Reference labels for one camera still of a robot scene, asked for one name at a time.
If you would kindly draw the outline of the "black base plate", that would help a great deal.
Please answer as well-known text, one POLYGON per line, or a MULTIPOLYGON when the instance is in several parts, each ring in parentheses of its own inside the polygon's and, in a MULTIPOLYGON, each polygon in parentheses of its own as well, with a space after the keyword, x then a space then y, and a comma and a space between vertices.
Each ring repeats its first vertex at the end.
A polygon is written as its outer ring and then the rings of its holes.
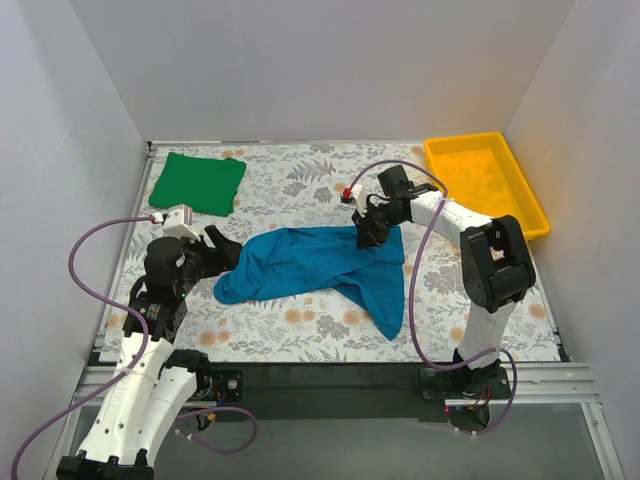
POLYGON ((244 408, 259 420, 417 419, 444 422, 447 408, 466 406, 481 420, 509 398, 505 369, 464 387, 457 372, 417 363, 208 363, 185 407, 244 408))

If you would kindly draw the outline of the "aluminium frame rail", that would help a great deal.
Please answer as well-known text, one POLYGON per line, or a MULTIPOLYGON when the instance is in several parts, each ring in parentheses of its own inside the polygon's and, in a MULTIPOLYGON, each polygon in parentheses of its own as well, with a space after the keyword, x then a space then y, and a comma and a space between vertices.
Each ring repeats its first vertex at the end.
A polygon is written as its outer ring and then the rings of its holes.
POLYGON ((220 401, 187 410, 151 479, 620 479, 588 367, 524 363, 483 421, 259 420, 220 401))

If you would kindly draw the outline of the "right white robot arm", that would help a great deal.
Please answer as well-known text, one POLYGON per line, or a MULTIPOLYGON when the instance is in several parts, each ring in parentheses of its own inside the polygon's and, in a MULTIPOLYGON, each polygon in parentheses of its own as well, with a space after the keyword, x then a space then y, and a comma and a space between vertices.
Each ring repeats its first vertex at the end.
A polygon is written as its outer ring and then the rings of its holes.
POLYGON ((463 339, 450 365, 429 362, 445 385, 464 397, 475 397, 495 379, 506 355, 502 338, 517 303, 536 283, 536 273, 518 220, 490 217, 458 204, 434 174, 423 184, 411 181, 410 162, 382 160, 380 194, 357 180, 340 199, 356 210, 352 220, 359 249, 382 246, 393 227, 405 222, 437 233, 460 250, 461 276, 470 300, 463 339))

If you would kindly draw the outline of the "blue t shirt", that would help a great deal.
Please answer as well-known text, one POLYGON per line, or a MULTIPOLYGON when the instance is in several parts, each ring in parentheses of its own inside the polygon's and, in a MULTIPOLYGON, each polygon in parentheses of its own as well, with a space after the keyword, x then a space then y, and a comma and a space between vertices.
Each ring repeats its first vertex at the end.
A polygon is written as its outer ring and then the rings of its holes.
POLYGON ((368 311, 388 340, 399 334, 405 309, 405 254, 394 227, 382 246, 356 247, 354 226, 280 228, 251 238, 239 263, 213 287, 223 304, 334 289, 368 311))

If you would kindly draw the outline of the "yellow plastic tray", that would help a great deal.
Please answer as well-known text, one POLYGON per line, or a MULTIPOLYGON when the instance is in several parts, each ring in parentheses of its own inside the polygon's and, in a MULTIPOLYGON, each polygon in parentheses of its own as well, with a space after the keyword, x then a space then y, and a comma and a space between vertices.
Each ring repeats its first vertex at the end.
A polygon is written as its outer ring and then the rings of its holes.
POLYGON ((459 204, 491 217, 514 216, 528 241, 550 233, 551 225, 501 133, 430 138, 424 151, 428 170, 459 204))

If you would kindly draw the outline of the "folded green t shirt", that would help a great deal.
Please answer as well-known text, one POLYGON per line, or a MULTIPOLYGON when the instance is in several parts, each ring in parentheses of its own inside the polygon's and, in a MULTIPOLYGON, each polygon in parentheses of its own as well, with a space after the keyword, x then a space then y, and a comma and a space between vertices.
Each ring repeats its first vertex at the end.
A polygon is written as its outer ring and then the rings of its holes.
POLYGON ((155 209, 180 204, 196 213, 227 217, 246 172, 246 164, 234 158, 212 159, 169 153, 149 197, 155 209))

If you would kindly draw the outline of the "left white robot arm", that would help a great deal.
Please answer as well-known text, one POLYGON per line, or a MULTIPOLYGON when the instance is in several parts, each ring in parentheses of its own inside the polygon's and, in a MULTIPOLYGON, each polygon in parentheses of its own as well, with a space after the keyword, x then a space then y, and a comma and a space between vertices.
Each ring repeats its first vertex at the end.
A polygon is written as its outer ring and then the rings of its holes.
POLYGON ((181 408, 213 386, 207 355, 174 346, 186 298, 201 280, 233 270, 241 250, 213 225, 195 237, 164 232, 147 245, 144 274, 129 293, 115 382, 78 451, 60 459, 57 478, 153 478, 181 408))

